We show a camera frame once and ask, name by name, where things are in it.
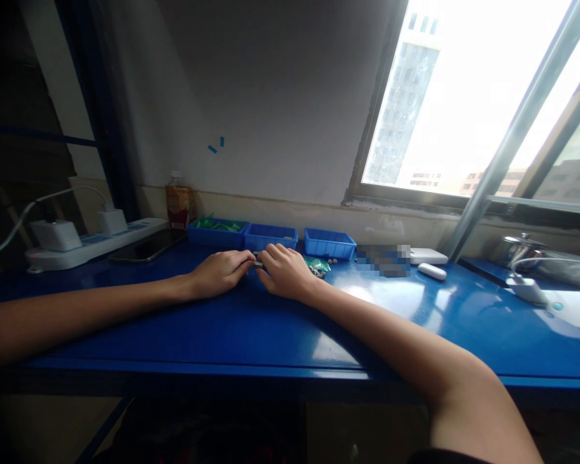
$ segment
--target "hand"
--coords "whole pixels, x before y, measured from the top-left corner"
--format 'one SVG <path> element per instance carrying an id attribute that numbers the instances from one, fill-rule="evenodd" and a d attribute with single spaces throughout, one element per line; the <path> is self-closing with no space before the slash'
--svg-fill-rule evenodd
<path id="1" fill-rule="evenodd" d="M 186 276 L 173 279 L 176 282 L 180 280 L 180 298 L 183 302 L 212 298 L 234 288 L 255 260 L 249 250 L 223 251 L 206 258 Z"/>
<path id="2" fill-rule="evenodd" d="M 258 258 L 268 274 L 262 269 L 256 269 L 256 274 L 273 295 L 305 303 L 310 292 L 322 283 L 311 273 L 299 252 L 283 245 L 266 245 Z"/>

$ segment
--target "floor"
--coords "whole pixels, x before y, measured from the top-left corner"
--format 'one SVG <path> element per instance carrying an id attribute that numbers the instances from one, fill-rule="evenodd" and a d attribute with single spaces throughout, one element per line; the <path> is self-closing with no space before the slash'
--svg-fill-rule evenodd
<path id="1" fill-rule="evenodd" d="M 0 417 L 31 464 L 74 463 L 119 398 L 0 395 Z M 423 407 L 308 403 L 308 463 L 406 463 L 427 445 Z M 523 411 L 548 463 L 580 463 L 580 411 Z M 120 420 L 99 451 L 110 446 Z"/>
<path id="2" fill-rule="evenodd" d="M 32 464 L 74 463 L 119 398 L 0 395 L 0 415 Z M 405 463 L 427 444 L 419 407 L 308 403 L 310 463 Z M 100 446 L 110 446 L 118 422 Z"/>

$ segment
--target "white device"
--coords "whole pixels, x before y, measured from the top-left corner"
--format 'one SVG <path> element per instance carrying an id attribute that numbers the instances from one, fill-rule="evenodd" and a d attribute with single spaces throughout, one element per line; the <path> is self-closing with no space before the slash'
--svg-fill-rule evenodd
<path id="1" fill-rule="evenodd" d="M 127 230 L 117 235 L 97 233 L 78 237 L 81 246 L 70 251 L 33 248 L 26 252 L 26 259 L 30 263 L 28 272 L 38 274 L 43 271 L 71 269 L 90 261 L 92 258 L 122 248 L 167 228 L 168 221 L 166 219 L 146 218 L 130 222 L 127 225 Z"/>
<path id="2" fill-rule="evenodd" d="M 428 263 L 421 263 L 417 270 L 425 275 L 429 275 L 436 280 L 444 280 L 447 277 L 447 272 L 439 267 L 432 266 Z"/>
<path id="3" fill-rule="evenodd" d="M 580 291 L 544 290 L 546 311 L 580 328 Z"/>
<path id="4" fill-rule="evenodd" d="M 512 274 L 506 283 L 518 297 L 529 303 L 542 306 L 548 303 L 548 298 L 546 298 L 544 291 L 539 288 L 534 279 L 523 278 L 519 274 Z"/>
<path id="5" fill-rule="evenodd" d="M 41 246 L 45 249 L 69 251 L 82 246 L 79 234 L 71 221 L 34 221 L 30 223 L 30 227 Z"/>
<path id="6" fill-rule="evenodd" d="M 449 258 L 431 248 L 411 248 L 411 264 L 447 264 Z"/>
<path id="7" fill-rule="evenodd" d="M 127 230 L 127 222 L 121 209 L 97 211 L 97 217 L 104 235 L 116 235 Z"/>

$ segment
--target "blue plastic bin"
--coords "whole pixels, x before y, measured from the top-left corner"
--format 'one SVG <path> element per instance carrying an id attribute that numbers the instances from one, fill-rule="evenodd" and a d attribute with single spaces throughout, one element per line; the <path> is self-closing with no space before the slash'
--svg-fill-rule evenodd
<path id="1" fill-rule="evenodd" d="M 213 221 L 224 222 L 226 219 L 214 218 Z M 200 245 L 213 245 L 230 249 L 243 248 L 243 241 L 245 240 L 245 231 L 249 227 L 249 222 L 232 221 L 236 224 L 243 224 L 243 228 L 238 232 L 230 232 L 215 229 L 203 229 L 200 227 L 188 226 L 187 232 L 189 234 L 189 241 Z"/>
<path id="2" fill-rule="evenodd" d="M 344 232 L 305 228 L 305 254 L 327 258 L 350 259 L 356 243 Z"/>
<path id="3" fill-rule="evenodd" d="M 296 248 L 298 233 L 291 227 L 251 224 L 245 232 L 245 249 L 262 251 L 269 243 L 280 243 L 286 248 Z"/>

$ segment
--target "black phone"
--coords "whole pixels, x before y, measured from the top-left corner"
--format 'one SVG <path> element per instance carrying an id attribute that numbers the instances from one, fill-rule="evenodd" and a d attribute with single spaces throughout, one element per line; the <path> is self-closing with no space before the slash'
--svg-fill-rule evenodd
<path id="1" fill-rule="evenodd" d="M 186 237 L 185 231 L 162 230 L 150 237 L 120 248 L 110 255 L 110 260 L 133 263 L 150 262 Z"/>

